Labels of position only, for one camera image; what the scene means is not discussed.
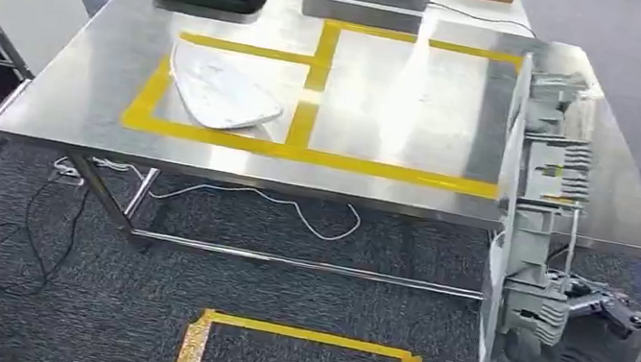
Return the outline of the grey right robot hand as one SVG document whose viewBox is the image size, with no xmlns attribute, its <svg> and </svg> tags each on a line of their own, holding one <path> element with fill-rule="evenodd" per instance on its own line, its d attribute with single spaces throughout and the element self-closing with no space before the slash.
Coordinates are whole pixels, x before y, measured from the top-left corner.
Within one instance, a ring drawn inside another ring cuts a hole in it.
<svg viewBox="0 0 641 362">
<path fill-rule="evenodd" d="M 641 329 L 641 310 L 630 306 L 630 298 L 624 292 L 577 275 L 570 275 L 565 281 L 570 318 L 592 316 L 604 320 L 621 339 Z"/>
</svg>

